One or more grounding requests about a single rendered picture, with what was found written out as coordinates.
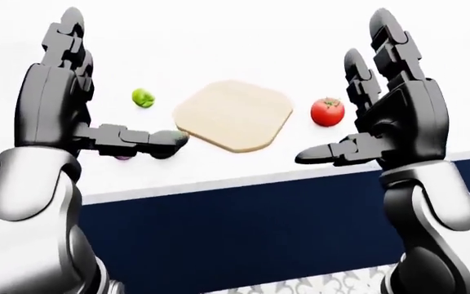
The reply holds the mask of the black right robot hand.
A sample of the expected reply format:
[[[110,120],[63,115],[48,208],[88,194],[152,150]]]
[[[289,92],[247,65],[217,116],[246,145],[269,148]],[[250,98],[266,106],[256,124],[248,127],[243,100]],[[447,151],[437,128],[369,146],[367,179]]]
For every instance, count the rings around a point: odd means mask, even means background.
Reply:
[[[383,8],[370,18],[369,28],[377,72],[388,80],[389,92],[379,94],[374,71],[356,49],[349,50],[344,70],[348,98],[357,107],[357,134],[305,149],[296,163],[339,167],[377,161],[389,171],[446,156],[448,110],[437,82],[420,68],[413,38]]]

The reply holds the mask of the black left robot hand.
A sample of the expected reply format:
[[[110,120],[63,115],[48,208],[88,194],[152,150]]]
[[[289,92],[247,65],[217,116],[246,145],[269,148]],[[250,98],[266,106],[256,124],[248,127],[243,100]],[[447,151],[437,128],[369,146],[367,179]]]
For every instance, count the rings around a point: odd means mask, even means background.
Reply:
[[[94,94],[93,58],[83,45],[84,19],[75,7],[50,25],[42,41],[40,63],[24,77],[16,103],[15,146],[47,146],[73,156],[95,150],[102,156],[156,159],[174,156],[188,143],[183,131],[132,131],[124,126],[91,127],[87,102]]]

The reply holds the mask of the red tomato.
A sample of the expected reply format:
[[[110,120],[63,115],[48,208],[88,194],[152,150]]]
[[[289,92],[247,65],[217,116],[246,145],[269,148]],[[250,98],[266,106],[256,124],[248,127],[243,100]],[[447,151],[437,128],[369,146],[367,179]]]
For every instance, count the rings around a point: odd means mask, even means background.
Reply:
[[[318,126],[333,127],[342,121],[345,109],[340,100],[327,97],[312,104],[310,115]]]

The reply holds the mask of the green bell pepper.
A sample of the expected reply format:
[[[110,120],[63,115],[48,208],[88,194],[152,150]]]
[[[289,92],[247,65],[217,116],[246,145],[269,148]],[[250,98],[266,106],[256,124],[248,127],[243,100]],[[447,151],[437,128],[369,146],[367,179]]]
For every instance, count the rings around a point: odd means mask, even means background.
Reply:
[[[138,88],[131,93],[131,99],[138,107],[147,109],[152,107],[155,97],[143,88]]]

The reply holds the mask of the beige wooden cutting board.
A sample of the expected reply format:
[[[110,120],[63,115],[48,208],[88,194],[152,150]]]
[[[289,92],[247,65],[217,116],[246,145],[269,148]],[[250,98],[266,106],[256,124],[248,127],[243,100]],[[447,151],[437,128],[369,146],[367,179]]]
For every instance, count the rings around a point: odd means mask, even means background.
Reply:
[[[272,144],[292,112],[290,99],[281,92],[224,80],[177,105],[173,119],[181,131],[240,154]]]

